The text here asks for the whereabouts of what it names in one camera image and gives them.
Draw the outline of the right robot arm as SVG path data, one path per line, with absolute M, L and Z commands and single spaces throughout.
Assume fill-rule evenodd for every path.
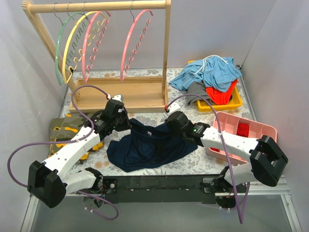
M 218 112 L 214 124 L 192 123 L 176 111 L 165 120 L 172 134 L 197 146 L 227 151 L 244 164 L 225 167 L 215 181 L 224 192 L 236 185 L 259 181 L 275 187 L 288 163 L 288 158 L 275 139 L 265 135 L 267 125 L 235 115 Z

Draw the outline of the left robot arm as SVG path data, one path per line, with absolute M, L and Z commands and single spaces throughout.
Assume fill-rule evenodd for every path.
M 67 194 L 88 189 L 98 193 L 103 187 L 103 175 L 93 168 L 68 174 L 71 167 L 90 149 L 115 131 L 130 128 L 121 95 L 107 101 L 105 109 L 92 116 L 92 124 L 81 127 L 69 144 L 43 162 L 29 167 L 27 190 L 48 207 L 56 207 Z

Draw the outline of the navy blue shorts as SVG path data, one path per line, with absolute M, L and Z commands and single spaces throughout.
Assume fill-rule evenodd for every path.
M 174 137 L 165 123 L 152 127 L 132 118 L 130 134 L 111 141 L 108 160 L 125 172 L 153 169 L 179 160 L 197 149 L 196 144 Z

